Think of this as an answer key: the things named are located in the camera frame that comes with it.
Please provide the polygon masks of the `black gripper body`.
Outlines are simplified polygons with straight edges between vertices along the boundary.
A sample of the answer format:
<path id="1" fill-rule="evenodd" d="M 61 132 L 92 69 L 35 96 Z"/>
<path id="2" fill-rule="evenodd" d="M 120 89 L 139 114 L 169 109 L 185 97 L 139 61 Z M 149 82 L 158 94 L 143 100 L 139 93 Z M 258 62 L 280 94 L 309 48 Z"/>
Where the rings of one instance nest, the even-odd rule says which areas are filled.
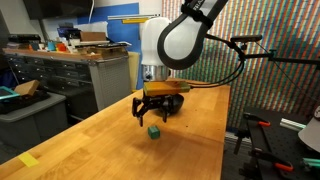
<path id="1" fill-rule="evenodd" d="M 142 117 L 147 111 L 152 109 L 160 109 L 161 111 L 172 113 L 173 106 L 174 103 L 172 95 L 144 95 L 141 99 L 133 99 L 132 114 L 134 117 Z"/>

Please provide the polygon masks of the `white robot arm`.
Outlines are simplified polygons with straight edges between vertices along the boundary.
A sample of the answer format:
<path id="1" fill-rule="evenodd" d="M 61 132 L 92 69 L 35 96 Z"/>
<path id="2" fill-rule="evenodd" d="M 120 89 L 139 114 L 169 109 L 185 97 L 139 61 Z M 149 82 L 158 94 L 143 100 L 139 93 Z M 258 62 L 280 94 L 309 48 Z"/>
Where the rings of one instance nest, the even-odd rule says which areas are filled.
<path id="1" fill-rule="evenodd" d="M 144 23 L 141 37 L 143 96 L 132 102 L 132 115 L 139 121 L 158 109 L 162 119 L 176 113 L 182 94 L 190 90 L 184 81 L 170 81 L 171 70 L 191 67 L 199 59 L 203 41 L 228 0 L 185 0 L 173 21 L 156 17 Z"/>

